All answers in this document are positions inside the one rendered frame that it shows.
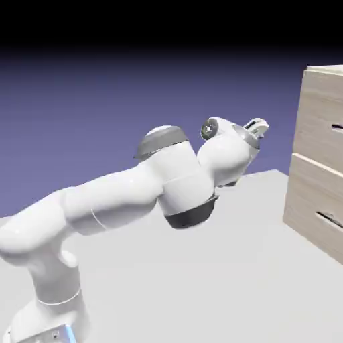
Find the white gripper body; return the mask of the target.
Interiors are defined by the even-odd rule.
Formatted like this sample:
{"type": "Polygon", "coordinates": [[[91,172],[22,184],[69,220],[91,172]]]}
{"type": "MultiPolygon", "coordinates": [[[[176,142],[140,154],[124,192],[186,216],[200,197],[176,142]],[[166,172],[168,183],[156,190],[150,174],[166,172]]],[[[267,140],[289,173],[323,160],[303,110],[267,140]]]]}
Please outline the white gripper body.
{"type": "Polygon", "coordinates": [[[243,128],[257,139],[262,139],[264,138],[265,133],[269,130],[269,124],[262,118],[254,118],[246,123],[243,128]]]}

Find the light wood drawer front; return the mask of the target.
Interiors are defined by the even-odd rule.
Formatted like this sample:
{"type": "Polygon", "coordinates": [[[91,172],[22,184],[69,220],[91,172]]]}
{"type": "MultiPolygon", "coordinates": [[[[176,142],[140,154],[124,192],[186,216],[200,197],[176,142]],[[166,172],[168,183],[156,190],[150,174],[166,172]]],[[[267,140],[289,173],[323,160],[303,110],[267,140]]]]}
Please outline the light wood drawer front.
{"type": "Polygon", "coordinates": [[[343,65],[303,72],[293,152],[343,173],[343,65]]]}
{"type": "Polygon", "coordinates": [[[343,173],[294,153],[283,222],[343,265],[343,230],[318,218],[317,211],[343,223],[343,173]]]}

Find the light wood cabinet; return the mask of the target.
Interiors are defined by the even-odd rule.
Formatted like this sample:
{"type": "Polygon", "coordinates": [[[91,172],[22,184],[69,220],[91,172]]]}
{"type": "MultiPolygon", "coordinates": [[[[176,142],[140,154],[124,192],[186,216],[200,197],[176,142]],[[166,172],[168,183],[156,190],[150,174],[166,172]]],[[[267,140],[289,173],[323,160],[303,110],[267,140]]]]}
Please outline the light wood cabinet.
{"type": "Polygon", "coordinates": [[[343,265],[343,65],[304,70],[283,221],[343,265]]]}

